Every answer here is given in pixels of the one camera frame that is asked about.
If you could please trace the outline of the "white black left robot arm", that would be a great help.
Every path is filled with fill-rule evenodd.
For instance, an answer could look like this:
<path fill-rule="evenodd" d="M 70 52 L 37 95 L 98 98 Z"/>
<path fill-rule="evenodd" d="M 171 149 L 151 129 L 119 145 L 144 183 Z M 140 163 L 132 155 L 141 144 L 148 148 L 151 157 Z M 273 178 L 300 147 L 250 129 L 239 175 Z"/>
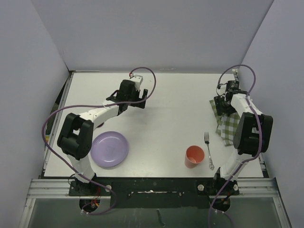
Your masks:
<path fill-rule="evenodd" d="M 95 172 L 88 156 L 94 130 L 108 119 L 119 116 L 129 105 L 143 109 L 148 90 L 144 89 L 140 97 L 142 82 L 143 77 L 139 75 L 125 79 L 121 82 L 120 88 L 106 98 L 102 107 L 81 114 L 69 113 L 66 116 L 57 145 L 76 170 L 76 179 L 81 182 L 79 188 L 85 195 L 92 195 L 97 188 L 97 183 L 92 180 Z"/>

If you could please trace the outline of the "green white checkered cloth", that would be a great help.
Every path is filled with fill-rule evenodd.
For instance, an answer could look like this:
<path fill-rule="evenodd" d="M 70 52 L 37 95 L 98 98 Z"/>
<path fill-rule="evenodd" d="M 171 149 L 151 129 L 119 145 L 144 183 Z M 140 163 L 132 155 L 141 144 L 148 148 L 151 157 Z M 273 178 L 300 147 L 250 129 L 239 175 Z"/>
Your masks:
<path fill-rule="evenodd" d="M 209 103 L 211 105 L 217 122 L 217 127 L 215 130 L 216 134 L 221 137 L 225 146 L 233 145 L 233 137 L 236 133 L 237 126 L 240 120 L 239 115 L 237 113 L 233 113 L 230 116 L 228 116 L 227 114 L 219 116 L 216 111 L 214 100 L 210 100 Z"/>

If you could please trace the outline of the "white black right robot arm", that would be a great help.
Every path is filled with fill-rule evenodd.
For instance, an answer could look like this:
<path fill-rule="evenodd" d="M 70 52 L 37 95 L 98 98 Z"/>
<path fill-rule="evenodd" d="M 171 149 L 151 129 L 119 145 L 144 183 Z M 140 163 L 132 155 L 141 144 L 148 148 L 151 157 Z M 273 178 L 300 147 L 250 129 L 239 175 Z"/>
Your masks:
<path fill-rule="evenodd" d="M 254 104 L 250 95 L 239 88 L 239 82 L 229 80 L 218 84 L 214 97 L 218 115 L 237 113 L 240 120 L 233 136 L 235 151 L 217 173 L 220 178 L 212 181 L 212 190 L 223 194 L 228 189 L 228 181 L 235 181 L 249 161 L 267 151 L 273 126 L 273 118 L 263 114 Z"/>

